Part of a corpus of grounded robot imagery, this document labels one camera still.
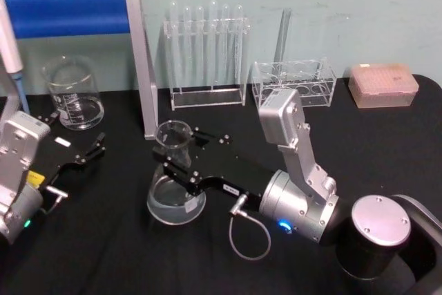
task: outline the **light blue wall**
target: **light blue wall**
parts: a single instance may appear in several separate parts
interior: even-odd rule
[[[142,0],[153,58],[164,13],[172,0]],[[206,4],[209,0],[176,0]],[[352,64],[403,62],[414,73],[442,84],[441,0],[218,0],[241,3],[253,28],[249,61],[271,61],[276,45],[281,11],[294,9],[286,59],[326,55],[338,75]],[[44,92],[38,72],[41,65],[59,53],[89,54],[99,64],[100,90],[133,87],[129,74],[133,64],[127,36],[80,37],[33,40],[20,43],[26,63],[26,90]],[[164,71],[156,62],[160,85]]]

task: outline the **blue bar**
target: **blue bar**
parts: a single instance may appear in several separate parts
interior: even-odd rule
[[[129,33],[126,0],[6,0],[17,39]]]

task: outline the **black tabletop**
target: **black tabletop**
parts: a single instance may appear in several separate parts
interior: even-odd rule
[[[442,219],[442,89],[416,76],[411,107],[360,110],[340,79],[331,107],[305,108],[319,163],[336,179],[338,195],[404,193]],[[48,96],[29,98],[33,115],[48,114]],[[228,239],[234,201],[208,192],[192,223],[166,226],[151,217],[146,196],[156,164],[145,141],[137,91],[102,93],[105,116],[93,129],[53,133],[86,148],[106,132],[106,155],[85,171],[67,171],[55,183],[70,197],[43,222],[31,224],[1,252],[1,294],[395,294],[414,281],[399,258],[367,283],[354,283],[336,262],[333,247],[319,247],[258,216],[272,237],[258,262],[237,257]],[[160,121],[180,119],[206,131],[222,131],[237,150],[270,169],[285,169],[267,144],[250,95],[246,106],[170,109],[160,91]],[[265,236],[238,220],[239,248],[256,255]]]

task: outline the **clear acrylic rack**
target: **clear acrylic rack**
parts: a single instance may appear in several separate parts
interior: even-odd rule
[[[210,2],[209,10],[179,10],[172,3],[163,28],[173,110],[245,105],[250,24],[241,5],[231,14],[228,5],[218,10],[216,1]]]
[[[255,63],[252,91],[256,106],[276,89],[298,89],[302,107],[330,106],[336,76],[327,58],[319,60]]]

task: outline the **pipette tip box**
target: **pipette tip box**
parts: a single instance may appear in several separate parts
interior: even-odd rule
[[[354,66],[349,89],[359,108],[411,105],[419,85],[404,64]]]

